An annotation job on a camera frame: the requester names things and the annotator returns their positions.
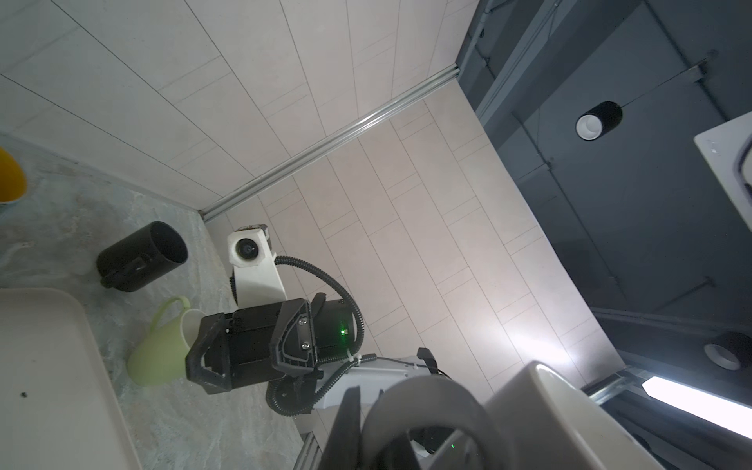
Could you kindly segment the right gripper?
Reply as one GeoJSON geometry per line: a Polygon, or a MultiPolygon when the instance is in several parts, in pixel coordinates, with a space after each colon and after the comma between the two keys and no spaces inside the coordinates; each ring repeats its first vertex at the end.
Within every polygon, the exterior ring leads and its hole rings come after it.
{"type": "Polygon", "coordinates": [[[186,360],[186,378],[209,395],[281,379],[306,376],[317,366],[342,360],[356,351],[358,323],[346,301],[317,294],[231,315],[231,362],[227,315],[200,322],[186,360]]]}

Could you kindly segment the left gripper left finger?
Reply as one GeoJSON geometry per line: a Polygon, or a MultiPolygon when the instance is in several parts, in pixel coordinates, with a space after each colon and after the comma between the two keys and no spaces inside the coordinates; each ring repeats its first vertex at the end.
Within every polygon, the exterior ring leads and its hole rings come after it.
{"type": "Polygon", "coordinates": [[[354,470],[360,466],[360,387],[343,396],[318,470],[354,470]]]}

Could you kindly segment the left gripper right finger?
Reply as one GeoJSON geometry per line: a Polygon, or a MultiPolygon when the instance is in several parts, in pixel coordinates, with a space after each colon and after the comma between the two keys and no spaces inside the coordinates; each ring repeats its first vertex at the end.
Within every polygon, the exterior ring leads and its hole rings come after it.
{"type": "Polygon", "coordinates": [[[386,470],[420,470],[409,435],[403,434],[381,452],[381,468],[386,470]]]}

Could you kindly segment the light green mug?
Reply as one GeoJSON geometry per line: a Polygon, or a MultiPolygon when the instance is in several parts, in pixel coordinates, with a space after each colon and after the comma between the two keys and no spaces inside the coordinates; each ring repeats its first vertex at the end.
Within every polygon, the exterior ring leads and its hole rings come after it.
{"type": "Polygon", "coordinates": [[[185,379],[185,361],[204,317],[184,296],[167,299],[153,316],[146,338],[128,358],[130,379],[142,387],[185,379]]]}

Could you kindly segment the black mug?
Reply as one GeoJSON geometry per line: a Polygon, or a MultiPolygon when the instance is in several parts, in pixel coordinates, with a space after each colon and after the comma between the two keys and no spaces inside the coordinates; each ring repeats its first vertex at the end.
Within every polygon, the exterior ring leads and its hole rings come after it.
{"type": "Polygon", "coordinates": [[[106,289],[135,292],[185,264],[188,249],[179,233],[154,221],[102,251],[96,268],[106,289]]]}

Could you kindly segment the blue patterned mug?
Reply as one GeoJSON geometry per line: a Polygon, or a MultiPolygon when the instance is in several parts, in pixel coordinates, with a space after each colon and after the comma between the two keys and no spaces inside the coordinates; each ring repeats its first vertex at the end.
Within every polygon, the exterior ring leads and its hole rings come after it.
{"type": "Polygon", "coordinates": [[[27,194],[27,177],[21,165],[5,149],[0,150],[0,202],[12,204],[27,194]]]}

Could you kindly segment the grey mug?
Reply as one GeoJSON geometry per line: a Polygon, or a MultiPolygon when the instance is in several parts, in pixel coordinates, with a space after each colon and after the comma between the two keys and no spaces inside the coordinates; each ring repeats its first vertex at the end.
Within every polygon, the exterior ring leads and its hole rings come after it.
{"type": "Polygon", "coordinates": [[[658,469],[660,463],[600,405],[559,373],[531,362],[487,403],[436,375],[391,387],[362,428],[360,466],[415,429],[452,429],[430,469],[658,469]]]}

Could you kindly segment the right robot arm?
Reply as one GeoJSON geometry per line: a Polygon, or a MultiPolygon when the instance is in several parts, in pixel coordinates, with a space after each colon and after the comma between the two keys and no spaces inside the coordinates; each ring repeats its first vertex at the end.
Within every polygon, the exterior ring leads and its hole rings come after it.
{"type": "Polygon", "coordinates": [[[371,407],[403,380],[442,372],[432,352],[409,358],[363,354],[364,321],[351,297],[293,299],[202,319],[185,360],[208,394],[266,385],[266,404],[294,417],[338,407],[351,388],[371,407]]]}

